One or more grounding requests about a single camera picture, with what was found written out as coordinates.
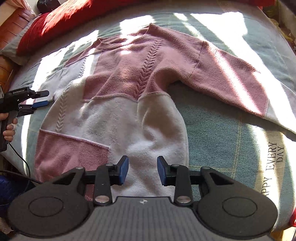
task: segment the sweater neckline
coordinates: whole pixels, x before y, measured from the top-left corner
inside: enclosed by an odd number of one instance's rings
[[[148,26],[140,29],[139,31],[135,33],[131,33],[128,35],[123,35],[123,34],[118,34],[114,35],[108,38],[98,38],[97,42],[99,44],[97,45],[98,49],[102,50],[111,50],[111,49],[116,49],[122,46],[126,46],[129,44],[134,43],[135,41],[139,41],[149,35],[151,35],[151,32],[156,30],[158,28],[157,25],[154,25],[150,23]]]

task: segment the bedspread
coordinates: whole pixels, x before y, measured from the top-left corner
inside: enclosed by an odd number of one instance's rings
[[[53,76],[62,71],[71,56],[86,49],[97,37],[129,34],[154,23],[208,40],[272,75],[295,93],[295,56],[258,8],[222,1],[199,3],[198,6],[191,2],[171,2],[169,5],[155,3],[137,11],[137,14],[134,14],[135,9],[133,7],[130,12],[119,12],[102,20],[94,20],[69,36],[50,43],[33,56],[11,88],[30,85],[36,90],[40,86],[41,89],[54,90],[50,84]],[[56,47],[58,42],[62,43],[59,48]],[[65,87],[51,92],[58,97]],[[295,208],[295,164],[291,159],[296,150],[295,134],[196,92],[180,82],[169,85],[168,94],[185,123],[189,167],[198,170],[201,166],[211,166],[267,195],[278,207],[276,228],[285,227]],[[38,130],[48,109],[46,107],[32,116],[19,118],[17,141],[13,145],[29,161],[31,169],[34,167]],[[160,149],[160,152],[159,155],[165,156],[165,149]],[[273,164],[269,157],[273,153],[278,157],[283,155],[283,160],[271,169]],[[22,163],[17,161],[11,149],[4,155],[23,171]],[[193,187],[193,191],[195,198],[198,198],[198,189]]]

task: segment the red pillow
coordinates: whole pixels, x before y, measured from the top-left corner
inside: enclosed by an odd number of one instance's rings
[[[22,37],[17,55],[28,55],[59,35],[96,16],[140,0],[68,0],[50,13],[41,15]]]

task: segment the finger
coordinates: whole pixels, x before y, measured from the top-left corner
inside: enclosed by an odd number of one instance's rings
[[[6,127],[6,129],[7,129],[8,131],[12,131],[12,130],[13,130],[13,125],[8,125],[8,126]]]
[[[13,124],[13,123],[11,123],[10,125],[12,125],[13,126],[13,129],[12,129],[12,131],[15,131],[16,130],[16,128],[17,128],[17,125],[16,124]]]
[[[12,142],[13,140],[13,137],[4,137],[5,140],[9,141],[9,142]]]
[[[8,113],[1,113],[0,114],[0,121],[5,120],[8,117]]]
[[[3,132],[3,135],[5,137],[11,137],[11,136],[14,136],[15,135],[15,131],[4,131]]]

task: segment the hand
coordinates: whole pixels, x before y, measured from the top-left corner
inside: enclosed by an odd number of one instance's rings
[[[0,121],[5,120],[7,117],[8,117],[8,113],[1,113],[0,114]],[[13,123],[17,124],[17,119],[16,118],[13,120]],[[15,131],[13,131],[13,125],[8,125],[6,127],[6,130],[7,131],[3,132],[4,139],[9,141],[9,142],[12,142],[13,136],[15,135]]]

